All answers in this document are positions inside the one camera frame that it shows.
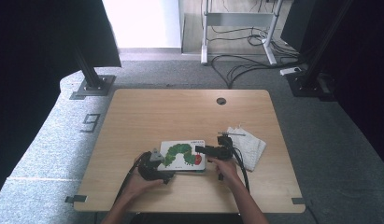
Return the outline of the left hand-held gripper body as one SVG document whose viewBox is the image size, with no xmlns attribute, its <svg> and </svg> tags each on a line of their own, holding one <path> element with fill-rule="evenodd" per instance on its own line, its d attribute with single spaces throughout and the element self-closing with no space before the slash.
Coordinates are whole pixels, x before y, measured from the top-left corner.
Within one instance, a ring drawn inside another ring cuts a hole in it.
<svg viewBox="0 0 384 224">
<path fill-rule="evenodd" d="M 138 172 L 145 180 L 162 179 L 164 181 L 164 174 L 173 174 L 173 172 L 158 170 L 163 161 L 163 155 L 156 148 L 147 151 L 140 157 L 140 162 L 137 165 Z"/>
</svg>

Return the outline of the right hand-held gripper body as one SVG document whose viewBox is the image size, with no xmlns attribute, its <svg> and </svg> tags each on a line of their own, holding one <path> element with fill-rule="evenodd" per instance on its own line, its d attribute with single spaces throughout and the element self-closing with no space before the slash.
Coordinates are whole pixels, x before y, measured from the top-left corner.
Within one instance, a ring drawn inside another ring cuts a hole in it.
<svg viewBox="0 0 384 224">
<path fill-rule="evenodd" d="M 222 161 L 228 161 L 232 157 L 242 159 L 241 151 L 234 146 L 232 136 L 239 136 L 239 133 L 221 133 L 217 137 L 218 146 L 213 148 L 213 157 Z"/>
</svg>

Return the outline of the caterpillar picture board book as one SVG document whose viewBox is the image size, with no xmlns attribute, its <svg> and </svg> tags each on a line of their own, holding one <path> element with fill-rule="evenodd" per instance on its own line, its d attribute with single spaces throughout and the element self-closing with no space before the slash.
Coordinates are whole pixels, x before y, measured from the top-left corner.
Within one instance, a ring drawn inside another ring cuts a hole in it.
<svg viewBox="0 0 384 224">
<path fill-rule="evenodd" d="M 203 172 L 206 169 L 205 155 L 198 153 L 195 148 L 204 146 L 204 140 L 162 141 L 160 153 L 164 161 L 158 170 Z"/>
</svg>

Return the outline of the white cloth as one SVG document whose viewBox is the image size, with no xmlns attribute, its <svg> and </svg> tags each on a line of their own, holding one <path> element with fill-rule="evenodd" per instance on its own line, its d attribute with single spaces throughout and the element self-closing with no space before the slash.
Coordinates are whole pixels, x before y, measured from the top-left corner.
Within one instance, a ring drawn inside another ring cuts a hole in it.
<svg viewBox="0 0 384 224">
<path fill-rule="evenodd" d="M 241 127 L 227 129 L 236 152 L 242 159 L 246 170 L 253 172 L 262 156 L 266 143 Z"/>
</svg>

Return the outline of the person's left hand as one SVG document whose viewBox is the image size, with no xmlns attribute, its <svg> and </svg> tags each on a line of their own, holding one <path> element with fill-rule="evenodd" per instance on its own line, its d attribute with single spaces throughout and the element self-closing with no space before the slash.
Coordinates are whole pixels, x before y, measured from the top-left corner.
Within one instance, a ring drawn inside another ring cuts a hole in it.
<svg viewBox="0 0 384 224">
<path fill-rule="evenodd" d="M 127 176 L 125 187 L 121 192 L 121 196 L 130 195 L 135 199 L 145 193 L 147 190 L 162 185 L 162 179 L 145 180 L 143 176 L 135 168 Z"/>
</svg>

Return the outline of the person's right hand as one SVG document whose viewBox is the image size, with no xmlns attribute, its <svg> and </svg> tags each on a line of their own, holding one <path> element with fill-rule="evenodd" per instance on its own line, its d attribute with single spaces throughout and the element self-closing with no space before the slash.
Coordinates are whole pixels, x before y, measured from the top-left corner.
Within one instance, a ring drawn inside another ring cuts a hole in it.
<svg viewBox="0 0 384 224">
<path fill-rule="evenodd" d="M 221 161 L 213 157 L 209 157 L 207 160 L 216 164 L 217 173 L 223 175 L 224 184 L 229 189 L 234 189 L 236 186 L 243 185 L 238 176 L 234 160 Z"/>
</svg>

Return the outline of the person's dark lap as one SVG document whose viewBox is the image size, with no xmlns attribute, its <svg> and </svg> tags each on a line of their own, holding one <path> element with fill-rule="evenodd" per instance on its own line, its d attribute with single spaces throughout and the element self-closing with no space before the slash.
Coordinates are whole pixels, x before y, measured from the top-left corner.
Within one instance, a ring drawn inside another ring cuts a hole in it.
<svg viewBox="0 0 384 224">
<path fill-rule="evenodd" d="M 130 224 L 244 224 L 238 214 L 141 213 Z"/>
</svg>

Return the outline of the white power strip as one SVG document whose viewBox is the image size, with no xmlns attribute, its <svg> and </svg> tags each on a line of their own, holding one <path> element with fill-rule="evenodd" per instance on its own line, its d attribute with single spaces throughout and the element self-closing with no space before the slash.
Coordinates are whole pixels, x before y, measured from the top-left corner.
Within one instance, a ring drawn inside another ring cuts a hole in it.
<svg viewBox="0 0 384 224">
<path fill-rule="evenodd" d="M 304 72 L 305 70 L 299 66 L 295 66 L 295 67 L 290 67 L 290 68 L 285 68 L 285 69 L 281 69 L 279 71 L 279 73 L 282 75 L 282 76 L 286 76 L 286 75 L 292 75 L 292 74 L 298 74 L 298 73 L 301 73 L 301 72 Z"/>
</svg>

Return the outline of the black metal stand with baseplate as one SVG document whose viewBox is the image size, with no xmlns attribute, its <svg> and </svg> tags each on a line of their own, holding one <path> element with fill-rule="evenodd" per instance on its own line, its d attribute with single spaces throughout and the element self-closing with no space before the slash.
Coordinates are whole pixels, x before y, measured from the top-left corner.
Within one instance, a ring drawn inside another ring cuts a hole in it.
<svg viewBox="0 0 384 224">
<path fill-rule="evenodd" d="M 289 18 L 293 21 L 289 34 L 301 44 L 297 47 L 307 69 L 286 75 L 295 97 L 325 97 L 319 74 L 330 43 L 353 0 L 295 0 Z"/>
<path fill-rule="evenodd" d="M 113 75 L 99 76 L 88 64 L 79 47 L 75 47 L 74 57 L 84 79 L 77 91 L 70 96 L 71 100 L 84 100 L 87 96 L 107 96 L 115 77 Z"/>
</svg>

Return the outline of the black curtain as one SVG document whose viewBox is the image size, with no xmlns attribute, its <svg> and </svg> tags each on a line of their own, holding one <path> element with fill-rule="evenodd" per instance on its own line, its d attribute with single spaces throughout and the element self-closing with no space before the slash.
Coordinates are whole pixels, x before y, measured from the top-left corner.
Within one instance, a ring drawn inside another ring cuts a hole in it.
<svg viewBox="0 0 384 224">
<path fill-rule="evenodd" d="M 81 69 L 121 64 L 103 0 L 0 0 L 0 191 Z"/>
<path fill-rule="evenodd" d="M 286 19 L 281 38 L 301 41 Z M 365 135 L 384 162 L 384 0 L 353 0 L 330 43 L 319 82 Z"/>
</svg>

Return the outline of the white metal desk frame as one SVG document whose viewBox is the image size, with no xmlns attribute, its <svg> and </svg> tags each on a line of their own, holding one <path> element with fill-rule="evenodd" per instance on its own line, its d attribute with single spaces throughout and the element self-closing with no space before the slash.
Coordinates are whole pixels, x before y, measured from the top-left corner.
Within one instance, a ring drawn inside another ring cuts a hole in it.
<svg viewBox="0 0 384 224">
<path fill-rule="evenodd" d="M 272 37 L 277 25 L 283 0 L 277 0 L 272 12 L 210 12 L 210 0 L 203 0 L 203 37 L 201 47 L 201 64 L 208 63 L 207 28 L 209 26 L 260 27 L 267 28 L 267 36 L 262 40 L 266 57 L 271 64 L 276 58 L 271 50 Z"/>
</svg>

